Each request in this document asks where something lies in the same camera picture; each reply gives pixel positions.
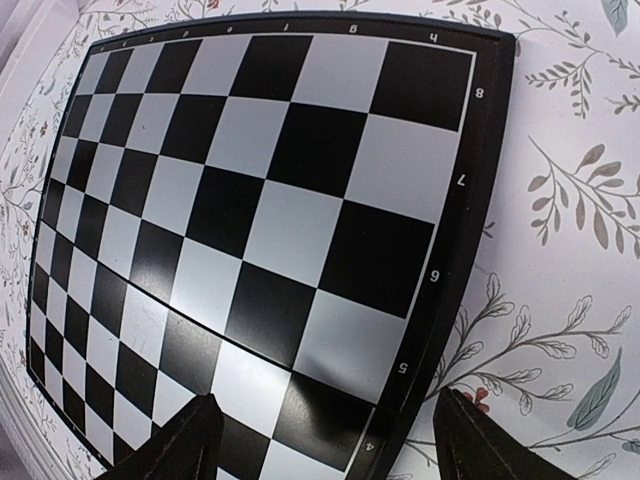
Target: gray leaf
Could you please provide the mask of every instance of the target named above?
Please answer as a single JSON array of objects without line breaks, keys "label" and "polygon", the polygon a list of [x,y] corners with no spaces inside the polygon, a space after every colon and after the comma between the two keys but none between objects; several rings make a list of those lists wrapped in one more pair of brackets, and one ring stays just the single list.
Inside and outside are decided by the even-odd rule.
[{"label": "gray leaf", "polygon": [[584,209],[584,200],[582,199],[582,195],[578,199],[578,205],[576,206],[576,223],[578,224],[578,230],[582,230],[584,228],[584,221],[586,219],[586,213]]},{"label": "gray leaf", "polygon": [[510,345],[514,345],[524,337],[527,336],[531,329],[531,313],[529,307],[523,305],[520,308],[520,313],[516,316],[516,324],[511,329],[511,342]]},{"label": "gray leaf", "polygon": [[558,184],[559,188],[560,188],[560,200],[562,201],[562,205],[564,206],[564,208],[568,208],[569,207],[569,195],[567,195],[567,191],[564,189],[564,187],[560,184]]},{"label": "gray leaf", "polygon": [[635,453],[636,455],[640,455],[640,440],[634,438],[633,440],[628,440],[622,444],[622,449],[625,452]]},{"label": "gray leaf", "polygon": [[551,201],[550,197],[539,198],[538,200],[533,202],[533,205],[531,206],[531,208],[533,209],[534,212],[539,212],[544,207],[546,207],[550,201]]},{"label": "gray leaf", "polygon": [[502,395],[503,390],[502,390],[502,384],[500,383],[500,380],[498,380],[493,375],[491,376],[478,375],[478,376],[480,377],[480,380],[482,380],[482,384],[487,388],[487,390],[493,393],[496,397],[499,397],[500,395]]},{"label": "gray leaf", "polygon": [[565,330],[573,330],[587,318],[587,313],[591,310],[591,306],[593,305],[593,297],[591,295],[587,295],[586,297],[581,298],[576,302],[576,306],[573,307],[573,310],[569,314],[569,318],[567,319],[567,328]]},{"label": "gray leaf", "polygon": [[620,225],[616,226],[616,247],[620,253],[624,253],[624,236]]},{"label": "gray leaf", "polygon": [[609,330],[610,332],[618,332],[627,320],[631,317],[631,305],[627,305],[616,317],[616,321],[613,322],[613,326]]},{"label": "gray leaf", "polygon": [[558,233],[560,231],[560,212],[556,208],[553,213],[553,229]]},{"label": "gray leaf", "polygon": [[460,351],[458,358],[460,360],[469,360],[475,357],[478,353],[480,353],[483,348],[484,348],[484,343],[482,343],[481,341],[473,342],[472,344],[467,345]]},{"label": "gray leaf", "polygon": [[547,390],[547,392],[542,396],[547,400],[562,400],[571,392],[573,392],[573,384],[567,383]]},{"label": "gray leaf", "polygon": [[576,349],[573,345],[558,340],[541,340],[532,343],[532,345],[557,360],[571,360],[576,356]]},{"label": "gray leaf", "polygon": [[578,170],[580,170],[582,167],[586,167],[587,165],[593,165],[598,160],[600,160],[600,157],[602,157],[602,154],[604,153],[604,148],[604,144],[601,143],[600,145],[596,145],[591,150],[589,150],[578,166]]},{"label": "gray leaf", "polygon": [[591,339],[591,348],[600,358],[609,358],[609,344],[598,335],[588,335]]},{"label": "gray leaf", "polygon": [[585,394],[567,420],[567,427],[583,431],[594,426],[611,400],[620,380],[620,357],[622,349],[607,374],[598,380]]},{"label": "gray leaf", "polygon": [[587,180],[587,183],[589,183],[596,177],[613,177],[620,171],[621,166],[622,164],[620,162],[611,162],[605,165],[600,165],[589,176],[589,180]]},{"label": "gray leaf", "polygon": [[608,468],[609,465],[611,465],[615,459],[616,459],[616,454],[610,453],[609,455],[604,457],[602,460],[591,465],[586,472],[584,472],[582,475],[578,477],[578,480],[586,480],[587,478],[597,477],[606,468]]},{"label": "gray leaf", "polygon": [[492,273],[487,280],[487,298],[489,301],[494,300],[500,295],[500,279],[498,275]]},{"label": "gray leaf", "polygon": [[596,210],[596,213],[593,215],[593,231],[602,248],[605,250],[609,248],[609,234],[607,233],[607,227],[604,224],[600,210]]},{"label": "gray leaf", "polygon": [[526,370],[518,370],[517,372],[507,375],[506,377],[502,377],[502,380],[515,384],[529,383],[537,380],[540,375],[542,375],[542,369],[532,368]]},{"label": "gray leaf", "polygon": [[529,396],[529,394],[522,392],[522,396],[520,397],[520,414],[523,417],[526,417],[533,410],[533,400]]},{"label": "gray leaf", "polygon": [[600,184],[601,187],[618,188],[624,185],[624,180],[621,178],[611,178]]},{"label": "gray leaf", "polygon": [[629,0],[602,0],[602,7],[617,37],[627,28]]},{"label": "gray leaf", "polygon": [[533,180],[531,180],[531,183],[529,184],[529,188],[527,188],[527,191],[535,192],[537,189],[539,189],[545,183],[547,183],[547,180],[549,180],[548,176],[544,177],[542,175],[538,175],[537,177],[534,177]]}]

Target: chessboard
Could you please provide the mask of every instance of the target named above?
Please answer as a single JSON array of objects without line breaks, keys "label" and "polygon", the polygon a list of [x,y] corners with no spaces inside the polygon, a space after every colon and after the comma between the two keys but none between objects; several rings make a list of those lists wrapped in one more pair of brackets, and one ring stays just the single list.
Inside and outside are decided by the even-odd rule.
[{"label": "chessboard", "polygon": [[94,44],[46,182],[28,369],[107,467],[195,394],[218,478],[383,478],[490,197],[513,39],[238,16]]}]

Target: red flower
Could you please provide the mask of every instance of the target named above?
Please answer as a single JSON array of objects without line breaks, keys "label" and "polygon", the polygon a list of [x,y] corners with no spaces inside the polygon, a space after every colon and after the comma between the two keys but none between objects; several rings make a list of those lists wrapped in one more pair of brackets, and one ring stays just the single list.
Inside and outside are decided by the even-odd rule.
[{"label": "red flower", "polygon": [[463,393],[464,398],[466,398],[467,400],[469,400],[471,403],[473,403],[476,408],[478,410],[480,410],[482,413],[489,413],[489,405],[485,405],[484,403],[482,403],[482,400],[484,400],[485,398],[487,398],[489,396],[489,391],[486,388],[482,388],[482,387],[478,387],[476,389],[476,398],[474,400],[473,395],[471,395],[470,393]]}]

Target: black square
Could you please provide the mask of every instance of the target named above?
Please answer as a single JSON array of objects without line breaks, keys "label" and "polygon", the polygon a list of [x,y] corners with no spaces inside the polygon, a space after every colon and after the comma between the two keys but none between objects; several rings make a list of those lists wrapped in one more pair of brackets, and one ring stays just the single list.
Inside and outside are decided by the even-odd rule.
[{"label": "black square", "polygon": [[64,122],[64,129],[62,130],[63,135],[78,138],[80,130],[82,130],[84,117],[87,116],[90,103],[91,95],[76,95],[73,98],[73,103],[67,113],[67,119]]},{"label": "black square", "polygon": [[132,49],[128,49],[109,54],[109,58],[102,70],[102,75],[100,75],[100,80],[98,80],[96,93],[116,93],[132,52]]},{"label": "black square", "polygon": [[114,97],[100,137],[101,143],[118,147],[126,145],[141,100],[140,94],[119,94]]},{"label": "black square", "polygon": [[113,434],[113,464],[117,465],[135,452],[127,442],[116,433]]},{"label": "black square", "polygon": [[93,284],[91,315],[116,337],[120,337],[126,292],[126,282],[98,263]]},{"label": "black square", "polygon": [[47,198],[44,201],[44,208],[42,209],[42,219],[54,230],[58,225],[58,217],[60,216],[60,205],[62,205],[63,195],[64,183],[60,183],[53,178],[49,180]]},{"label": "black square", "polygon": [[358,398],[293,372],[273,439],[344,472],[371,408]]},{"label": "black square", "polygon": [[111,194],[111,204],[135,215],[142,216],[144,204],[158,157],[137,150],[125,150]]},{"label": "black square", "polygon": [[113,403],[115,390],[91,365],[87,364],[85,377],[87,405],[110,427],[113,427]]},{"label": "black square", "polygon": [[67,295],[64,338],[85,359],[87,358],[88,335],[89,314],[73,298]]},{"label": "black square", "polygon": [[157,373],[151,364],[120,343],[116,390],[148,417],[153,413]]},{"label": "black square", "polygon": [[62,380],[62,398],[64,400],[64,413],[78,430],[85,433],[84,401],[76,393],[66,380]]},{"label": "black square", "polygon": [[96,156],[97,149],[97,143],[78,140],[75,152],[73,153],[73,159],[71,160],[71,167],[69,168],[67,185],[81,192],[86,190],[89,173],[91,173],[91,166],[93,165],[93,159]]},{"label": "black square", "polygon": [[38,378],[38,380],[40,380],[40,383],[42,383],[42,385],[45,385],[44,352],[40,349],[33,337],[29,341],[29,357],[31,359],[31,370]]},{"label": "black square", "polygon": [[48,297],[49,275],[36,263],[36,268],[33,271],[33,293],[31,298],[44,314],[47,313]]},{"label": "black square", "polygon": [[224,103],[224,97],[181,95],[160,153],[204,164]]},{"label": "black square", "polygon": [[264,181],[205,167],[187,237],[229,255],[244,255]]},{"label": "black square", "polygon": [[433,225],[345,201],[320,288],[404,318]]},{"label": "black square", "polygon": [[225,335],[291,367],[314,295],[314,288],[243,263]]},{"label": "black square", "polygon": [[94,260],[98,259],[102,230],[107,218],[108,205],[89,195],[84,196],[78,230],[76,232],[76,247]]},{"label": "black square", "polygon": [[457,131],[470,69],[469,54],[390,42],[370,112]]},{"label": "black square", "polygon": [[56,233],[56,239],[53,242],[53,258],[51,259],[51,277],[58,282],[63,290],[69,286],[72,255],[73,244],[63,235]]},{"label": "black square", "polygon": [[160,370],[197,395],[211,391],[220,338],[196,323],[169,312]]},{"label": "black square", "polygon": [[242,480],[258,480],[269,448],[264,435],[225,415],[219,467]]},{"label": "black square", "polygon": [[44,340],[44,353],[54,367],[62,373],[62,344],[64,338],[58,332],[58,329],[47,320],[47,326],[45,328],[45,340]]},{"label": "black square", "polygon": [[231,95],[291,100],[311,38],[295,35],[253,37]]},{"label": "black square", "polygon": [[343,197],[367,115],[291,104],[268,178]]},{"label": "black square", "polygon": [[180,93],[202,40],[167,43],[162,47],[146,93]]},{"label": "black square", "polygon": [[133,253],[131,282],[163,302],[171,300],[183,237],[145,222]]}]

